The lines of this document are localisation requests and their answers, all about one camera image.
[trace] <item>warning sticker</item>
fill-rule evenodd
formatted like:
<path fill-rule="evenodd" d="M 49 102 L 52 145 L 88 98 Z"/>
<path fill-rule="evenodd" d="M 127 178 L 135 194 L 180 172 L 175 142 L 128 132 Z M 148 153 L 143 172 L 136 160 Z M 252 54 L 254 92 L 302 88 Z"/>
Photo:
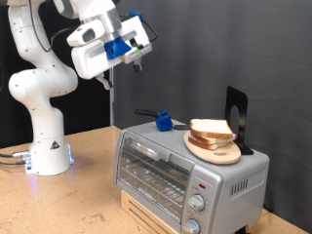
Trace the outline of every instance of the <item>warning sticker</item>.
<path fill-rule="evenodd" d="M 51 146 L 51 150 L 59 148 L 57 141 L 55 140 Z"/>

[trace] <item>wooden plate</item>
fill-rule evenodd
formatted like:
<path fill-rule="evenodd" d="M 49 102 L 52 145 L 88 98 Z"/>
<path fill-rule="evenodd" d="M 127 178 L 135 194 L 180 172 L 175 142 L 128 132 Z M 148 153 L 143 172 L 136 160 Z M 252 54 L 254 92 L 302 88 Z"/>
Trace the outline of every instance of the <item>wooden plate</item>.
<path fill-rule="evenodd" d="M 231 142 L 215 150 L 203 149 L 188 141 L 190 131 L 184 135 L 184 143 L 187 148 L 197 157 L 214 164 L 234 164 L 241 159 L 241 150 Z"/>

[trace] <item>red indicator light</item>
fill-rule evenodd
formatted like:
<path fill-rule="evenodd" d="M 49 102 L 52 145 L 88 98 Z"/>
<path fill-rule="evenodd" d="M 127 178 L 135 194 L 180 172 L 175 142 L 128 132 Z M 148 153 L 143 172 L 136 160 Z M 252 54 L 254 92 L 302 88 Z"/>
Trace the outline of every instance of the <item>red indicator light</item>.
<path fill-rule="evenodd" d="M 199 186 L 201 187 L 201 188 L 203 188 L 203 189 L 205 189 L 206 188 L 206 186 L 205 185 L 203 185 L 203 184 L 199 184 Z"/>

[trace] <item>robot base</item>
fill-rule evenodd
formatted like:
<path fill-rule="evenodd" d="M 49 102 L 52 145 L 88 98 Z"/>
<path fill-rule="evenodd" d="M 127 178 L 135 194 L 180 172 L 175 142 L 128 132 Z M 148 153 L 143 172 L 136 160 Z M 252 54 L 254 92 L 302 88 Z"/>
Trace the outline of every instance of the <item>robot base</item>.
<path fill-rule="evenodd" d="M 70 145 L 64 136 L 36 138 L 29 145 L 31 158 L 25 165 L 27 174 L 53 176 L 66 172 L 73 163 Z"/>

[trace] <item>blue gripper part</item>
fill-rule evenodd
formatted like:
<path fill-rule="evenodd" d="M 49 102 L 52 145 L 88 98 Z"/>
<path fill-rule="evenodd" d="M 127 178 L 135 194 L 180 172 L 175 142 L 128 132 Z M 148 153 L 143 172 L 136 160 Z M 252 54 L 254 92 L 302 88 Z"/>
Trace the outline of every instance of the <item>blue gripper part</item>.
<path fill-rule="evenodd" d="M 130 14 L 131 14 L 133 17 L 138 16 L 139 19 L 140 19 L 141 21 L 144 21 L 143 14 L 142 14 L 141 12 L 130 11 Z"/>
<path fill-rule="evenodd" d="M 174 124 L 172 121 L 172 117 L 168 114 L 167 111 L 160 112 L 161 117 L 156 117 L 155 121 L 157 124 L 157 128 L 160 132 L 164 132 L 166 130 L 170 130 L 174 128 Z"/>
<path fill-rule="evenodd" d="M 121 37 L 117 37 L 115 40 L 105 43 L 104 48 L 108 60 L 120 57 L 131 49 Z"/>

